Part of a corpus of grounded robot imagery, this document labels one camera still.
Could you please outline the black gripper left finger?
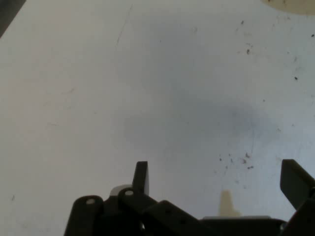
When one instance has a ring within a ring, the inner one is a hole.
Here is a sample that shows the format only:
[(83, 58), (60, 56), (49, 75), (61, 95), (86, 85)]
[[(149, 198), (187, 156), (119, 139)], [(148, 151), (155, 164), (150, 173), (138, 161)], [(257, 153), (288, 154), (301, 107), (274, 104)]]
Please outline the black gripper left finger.
[(168, 201), (148, 195), (148, 163), (137, 162), (132, 185), (103, 200), (77, 199), (71, 209), (66, 236), (210, 236), (199, 220)]

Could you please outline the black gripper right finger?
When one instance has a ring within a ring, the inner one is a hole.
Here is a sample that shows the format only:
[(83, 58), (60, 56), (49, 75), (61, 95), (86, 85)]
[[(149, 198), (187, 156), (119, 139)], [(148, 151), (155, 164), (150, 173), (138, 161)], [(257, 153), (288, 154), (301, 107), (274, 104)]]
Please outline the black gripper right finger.
[(280, 188), (295, 213), (281, 232), (282, 236), (313, 236), (315, 234), (315, 179), (295, 160), (284, 159)]

